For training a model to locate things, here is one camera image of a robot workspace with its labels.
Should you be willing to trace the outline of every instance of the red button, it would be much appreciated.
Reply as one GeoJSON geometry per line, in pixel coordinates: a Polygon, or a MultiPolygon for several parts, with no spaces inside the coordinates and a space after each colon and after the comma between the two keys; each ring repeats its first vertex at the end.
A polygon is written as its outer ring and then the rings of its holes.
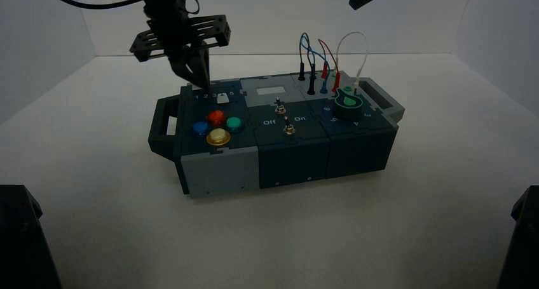
{"type": "Polygon", "coordinates": [[[208,122],[213,127],[220,127],[224,124],[224,113],[220,110],[212,111],[208,114],[208,122]]]}

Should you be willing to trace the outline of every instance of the white backdrop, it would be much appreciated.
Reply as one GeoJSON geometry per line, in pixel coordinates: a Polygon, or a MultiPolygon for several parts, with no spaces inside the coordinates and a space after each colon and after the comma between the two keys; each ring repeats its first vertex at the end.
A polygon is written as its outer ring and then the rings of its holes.
{"type": "Polygon", "coordinates": [[[538,0],[470,0],[458,57],[536,115],[538,51],[538,0]]]}
{"type": "MultiPolygon", "coordinates": [[[[358,11],[348,0],[200,1],[200,15],[225,14],[232,28],[231,45],[211,53],[275,54],[297,53],[303,31],[325,38],[335,49],[343,34],[357,29],[367,33],[376,53],[449,52],[467,0],[375,0],[358,11]]],[[[148,29],[142,7],[83,11],[97,55],[129,55],[135,35],[148,29]]],[[[350,43],[344,51],[362,51],[350,43]]]]}
{"type": "Polygon", "coordinates": [[[90,61],[78,8],[58,0],[0,0],[0,123],[90,61]]]}
{"type": "MultiPolygon", "coordinates": [[[[222,79],[297,58],[211,62],[222,79]]],[[[0,125],[0,184],[39,201],[66,289],[495,288],[539,120],[452,55],[373,55],[365,75],[406,108],[384,171],[193,201],[147,144],[180,83],[167,60],[97,57],[0,125]]]]}

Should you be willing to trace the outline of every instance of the green button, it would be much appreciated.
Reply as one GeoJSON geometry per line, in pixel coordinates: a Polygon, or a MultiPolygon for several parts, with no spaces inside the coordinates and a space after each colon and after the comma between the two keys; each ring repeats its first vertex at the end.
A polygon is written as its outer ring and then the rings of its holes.
{"type": "Polygon", "coordinates": [[[226,126],[228,127],[228,129],[230,129],[230,131],[239,130],[240,127],[242,127],[242,120],[235,116],[230,117],[226,120],[226,126]]]}

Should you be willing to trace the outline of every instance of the white table surface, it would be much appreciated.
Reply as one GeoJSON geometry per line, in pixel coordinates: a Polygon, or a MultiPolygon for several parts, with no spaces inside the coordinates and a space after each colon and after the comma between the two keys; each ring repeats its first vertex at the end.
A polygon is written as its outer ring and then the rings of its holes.
{"type": "MultiPolygon", "coordinates": [[[[299,67],[211,61],[214,79],[299,67]]],[[[147,144],[184,81],[98,57],[0,126],[0,184],[41,203],[65,288],[494,288],[539,119],[452,55],[373,55],[364,76],[406,108],[385,171],[192,200],[147,144]]]]}

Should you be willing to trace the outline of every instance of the handle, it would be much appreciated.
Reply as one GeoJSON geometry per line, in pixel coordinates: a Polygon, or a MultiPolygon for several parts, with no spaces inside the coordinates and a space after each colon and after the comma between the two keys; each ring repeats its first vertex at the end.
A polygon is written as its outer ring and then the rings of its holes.
{"type": "Polygon", "coordinates": [[[370,78],[362,79],[361,82],[359,84],[360,88],[384,110],[385,114],[395,122],[402,119],[405,109],[389,93],[370,78]]]}
{"type": "Polygon", "coordinates": [[[161,98],[157,101],[153,114],[148,143],[156,154],[171,161],[174,160],[175,135],[167,135],[169,117],[177,118],[179,114],[180,95],[161,98]]]}

